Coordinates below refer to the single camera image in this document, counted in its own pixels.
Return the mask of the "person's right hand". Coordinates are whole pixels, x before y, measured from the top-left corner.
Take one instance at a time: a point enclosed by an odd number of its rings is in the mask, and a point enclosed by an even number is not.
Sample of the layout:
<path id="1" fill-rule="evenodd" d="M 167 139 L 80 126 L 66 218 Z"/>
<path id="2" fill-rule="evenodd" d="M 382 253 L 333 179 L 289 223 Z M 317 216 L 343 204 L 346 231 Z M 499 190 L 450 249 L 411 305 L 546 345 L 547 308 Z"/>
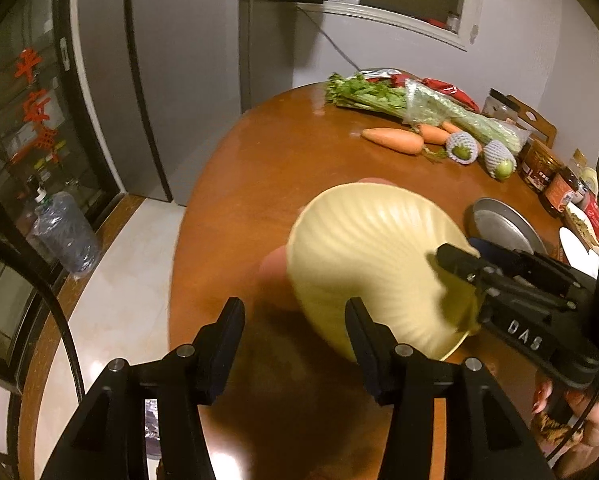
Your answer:
<path id="1" fill-rule="evenodd" d="M 547 440 L 540 430 L 542 412 L 546 409 L 549 397 L 552 394 L 553 383 L 551 379 L 538 372 L 535 378 L 535 392 L 533 396 L 533 419 L 531 431 L 534 433 L 543 452 L 552 451 L 555 443 Z M 582 471 L 591 466 L 599 458 L 599 400 L 588 413 L 584 422 L 581 436 L 575 441 L 569 441 L 563 450 L 557 454 L 557 462 L 553 472 L 560 479 L 575 479 Z"/>

